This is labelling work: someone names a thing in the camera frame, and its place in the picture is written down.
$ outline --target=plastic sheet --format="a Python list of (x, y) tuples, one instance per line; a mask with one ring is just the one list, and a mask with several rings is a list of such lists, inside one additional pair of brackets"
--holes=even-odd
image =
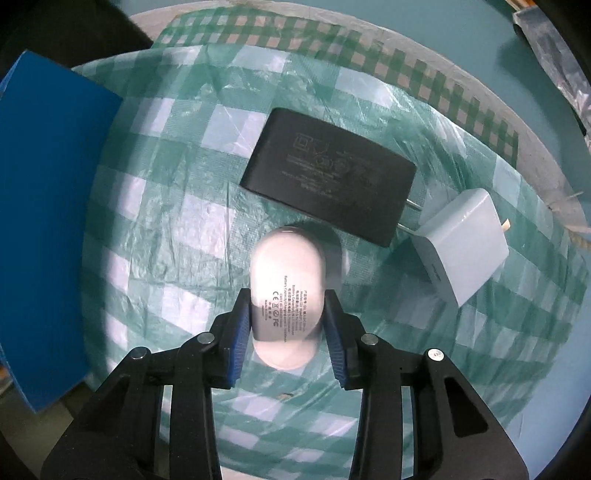
[[(556, 218), (574, 231), (588, 231), (579, 199), (573, 197), (576, 192), (531, 128), (477, 78), (398, 32), (339, 12), (269, 0), (201, 0), (143, 12), (132, 19), (155, 40), (153, 48), (256, 44), (331, 61), (398, 86), (496, 149), (513, 166), (517, 158), (517, 171), (553, 208)], [(277, 37), (281, 41), (275, 45)], [(410, 74), (413, 66), (416, 72)], [(410, 82), (410, 77), (417, 81)], [(443, 85), (443, 96), (431, 95), (433, 84)], [(457, 105), (448, 101), (446, 89), (453, 91), (455, 101), (460, 100)], [(496, 119), (492, 128), (477, 126), (474, 113)], [(509, 144), (498, 140), (495, 122), (500, 126), (501, 120), (508, 125)], [(581, 237), (573, 237), (588, 247)]]
[(591, 85), (579, 62), (540, 7), (515, 12), (513, 20), (522, 29), (541, 67), (579, 116), (587, 130), (585, 143), (591, 151)]
[[(82, 290), (94, 385), (136, 345), (173, 348), (207, 329), (248, 286), (256, 242), (297, 224), (323, 245), (328, 286), (368, 331), (405, 350), (443, 350), (503, 423), (526, 405), (569, 337), (587, 269), (501, 157), (397, 87), (297, 54), (165, 48), (77, 71), (124, 98), (87, 215)], [(274, 107), (332, 122), (415, 163), (410, 198), (424, 209), (404, 212), (410, 228), (458, 192), (487, 189), (512, 225), (505, 265), (458, 310), (437, 297), (405, 233), (380, 248), (241, 189)], [(262, 364), (251, 347), (237, 388), (213, 398), (223, 465), (264, 478), (347, 477), (361, 395), (339, 388), (324, 344), (291, 372)], [(166, 436), (169, 391), (163, 406)]]

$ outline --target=white charger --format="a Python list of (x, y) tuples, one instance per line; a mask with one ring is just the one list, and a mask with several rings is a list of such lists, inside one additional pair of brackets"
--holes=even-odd
[(438, 295), (461, 307), (509, 255), (491, 196), (465, 190), (411, 235)]

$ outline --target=blue panel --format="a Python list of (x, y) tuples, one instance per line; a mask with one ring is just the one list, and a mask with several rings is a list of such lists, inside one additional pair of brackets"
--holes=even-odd
[(0, 361), (35, 411), (88, 372), (79, 293), (86, 204), (120, 103), (29, 51), (0, 83)]

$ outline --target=green checkered tablecloth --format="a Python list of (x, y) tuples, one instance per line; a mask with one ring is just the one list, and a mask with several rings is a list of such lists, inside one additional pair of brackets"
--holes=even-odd
[(375, 76), (427, 102), (510, 165), (517, 164), (519, 135), (513, 125), (443, 72), (370, 35), (248, 6), (218, 7), (175, 18), (153, 48), (208, 43), (276, 48)]
[[(338, 257), (343, 307), (368, 331), (408, 351), (442, 349), (505, 424), (528, 403), (569, 337), (587, 268), (533, 189), (473, 136), (373, 76), (268, 48), (162, 48), (75, 70), (124, 99), (87, 214), (82, 307), (93, 385), (134, 346), (169, 349), (207, 329), (249, 285), (256, 242), (300, 222), (327, 258)], [(241, 189), (274, 107), (415, 163), (410, 198), (424, 209), (404, 212), (411, 228), (458, 192), (487, 189), (512, 224), (505, 265), (457, 310), (437, 297), (406, 234), (380, 248)], [(237, 388), (216, 390), (213, 400), (223, 465), (266, 478), (348, 476), (361, 394), (339, 388), (324, 344), (293, 372), (260, 363), (250, 347)], [(163, 407), (167, 435), (170, 391)]]

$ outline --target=teal surface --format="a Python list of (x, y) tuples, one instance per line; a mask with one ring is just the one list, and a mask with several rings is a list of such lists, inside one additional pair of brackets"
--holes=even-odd
[[(96, 381), (129, 348), (174, 348), (209, 327), (248, 285), (254, 245), (299, 223), (347, 259), (340, 299), (368, 331), (408, 351), (442, 349), (505, 424), (527, 405), (569, 338), (587, 269), (563, 227), (501, 157), (400, 89), (298, 54), (165, 48), (76, 70), (124, 97), (90, 197), (83, 254)], [(411, 228), (458, 192), (488, 190), (512, 223), (504, 266), (458, 310), (438, 298), (405, 234), (380, 248), (241, 189), (274, 107), (332, 122), (413, 161), (411, 198), (424, 209), (420, 219), (405, 211)], [(237, 389), (215, 391), (222, 463), (265, 477), (277, 470), (346, 476), (359, 400), (339, 388), (324, 344), (297, 372), (278, 372), (250, 354)], [(410, 430), (406, 423), (405, 473)]]
[[(177, 0), (119, 0), (129, 15)], [(591, 158), (572, 111), (512, 28), (505, 0), (306, 0), (296, 3), (353, 15), (398, 31), (455, 62), (491, 88), (539, 136), (562, 165), (575, 191), (584, 191), (591, 218)], [(508, 426), (530, 477), (556, 454), (591, 394), (591, 294), (580, 322), (526, 409)]]

